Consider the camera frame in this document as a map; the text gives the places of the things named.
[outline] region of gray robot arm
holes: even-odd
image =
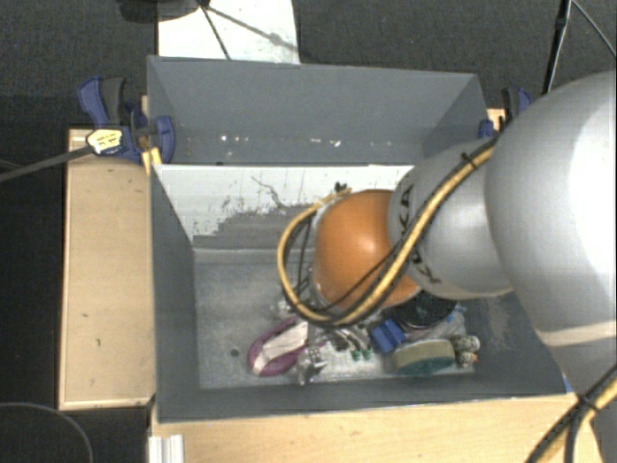
[[[395,241],[433,187],[477,143],[419,163],[389,207]],[[491,159],[440,208],[408,268],[456,300],[514,289],[577,393],[617,361],[615,72],[555,90],[517,117]],[[617,455],[617,402],[594,420],[604,461]]]

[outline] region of dark floor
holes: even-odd
[[[494,107],[510,84],[540,93],[559,3],[293,1],[303,62],[475,72]],[[617,0],[578,1],[615,46]],[[74,91],[92,75],[124,76],[127,95],[144,93],[145,57],[155,51],[154,16],[152,4],[137,0],[0,0],[0,159],[27,164],[62,152],[69,126],[88,120]],[[555,85],[610,68],[612,56],[574,10]],[[0,185],[0,402],[55,406],[63,192],[62,169]],[[34,410],[29,416],[26,408],[17,411],[0,405],[0,428],[35,420]],[[97,463],[144,457],[143,410],[92,412],[76,420]],[[1,461],[26,461],[15,452],[19,444],[44,446],[54,432],[17,433],[30,434],[30,442],[0,430]],[[40,461],[68,461],[46,456]]]

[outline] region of wooden table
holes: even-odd
[[[72,149],[84,131],[70,132]],[[67,169],[59,383],[63,410],[145,405],[155,391],[148,178],[88,156]],[[524,461],[572,395],[251,420],[159,424],[186,463]],[[580,462],[601,461],[590,427]],[[562,461],[556,455],[552,461]]]

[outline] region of yellow label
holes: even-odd
[[[96,154],[101,154],[105,150],[113,150],[122,147],[122,131],[100,128],[90,134],[86,142],[94,149]]]

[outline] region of gray box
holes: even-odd
[[[246,371],[248,341],[276,322],[285,222],[337,181],[393,188],[423,157],[475,138],[486,110],[474,76],[151,57],[148,97],[178,136],[151,183],[162,422],[564,391],[515,296],[465,304],[483,340],[473,372],[299,387]]]

